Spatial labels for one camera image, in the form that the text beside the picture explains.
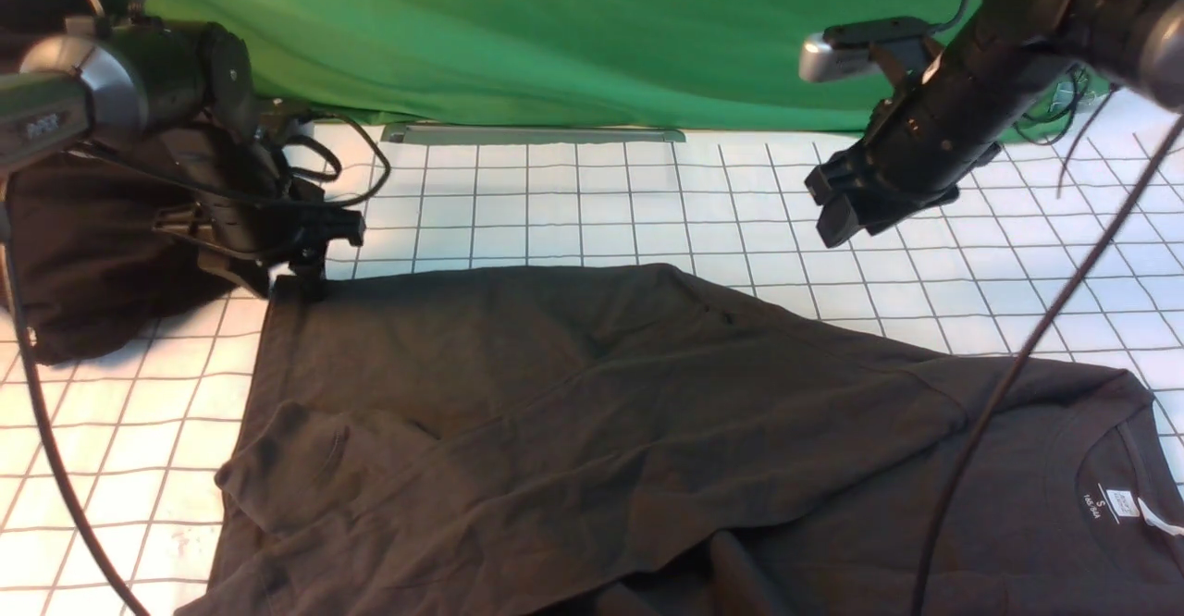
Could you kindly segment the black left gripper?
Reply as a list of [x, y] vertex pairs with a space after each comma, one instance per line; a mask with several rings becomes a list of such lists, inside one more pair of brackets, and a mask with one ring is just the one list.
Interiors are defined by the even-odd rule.
[[204, 272], [266, 299], [271, 270], [284, 265], [302, 300], [318, 302], [330, 242], [363, 244], [363, 214], [327, 200], [277, 145], [237, 141], [211, 122], [165, 131], [160, 141], [176, 165], [175, 185], [193, 199], [159, 211], [153, 229], [193, 245]]

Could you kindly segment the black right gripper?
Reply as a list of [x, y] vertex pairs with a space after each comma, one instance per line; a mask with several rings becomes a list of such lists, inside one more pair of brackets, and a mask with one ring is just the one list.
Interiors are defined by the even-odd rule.
[[1006, 40], [977, 18], [948, 44], [931, 34], [875, 44], [871, 59], [892, 96], [874, 107], [860, 140], [805, 179], [828, 249], [955, 203], [963, 177], [993, 160], [1000, 135], [1072, 65], [1044, 44]]

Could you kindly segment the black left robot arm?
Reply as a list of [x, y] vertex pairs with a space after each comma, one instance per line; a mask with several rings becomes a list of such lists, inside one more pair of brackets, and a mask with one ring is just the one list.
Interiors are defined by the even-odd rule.
[[4, 175], [72, 153], [169, 182], [191, 201], [153, 229], [189, 242], [204, 271], [264, 299], [271, 267], [287, 265], [316, 299], [329, 245], [363, 245], [366, 220], [358, 200], [326, 198], [330, 175], [287, 161], [300, 145], [341, 173], [300, 133], [318, 114], [265, 113], [245, 41], [218, 23], [67, 18], [4, 76]]

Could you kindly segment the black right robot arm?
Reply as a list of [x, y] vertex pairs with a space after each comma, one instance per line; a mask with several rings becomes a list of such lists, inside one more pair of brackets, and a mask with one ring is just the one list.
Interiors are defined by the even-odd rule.
[[1171, 113], [1183, 105], [1183, 0], [982, 0], [950, 43], [920, 18], [845, 23], [807, 38], [799, 75], [879, 68], [892, 96], [863, 136], [807, 174], [828, 248], [955, 203], [959, 181], [1072, 68]]

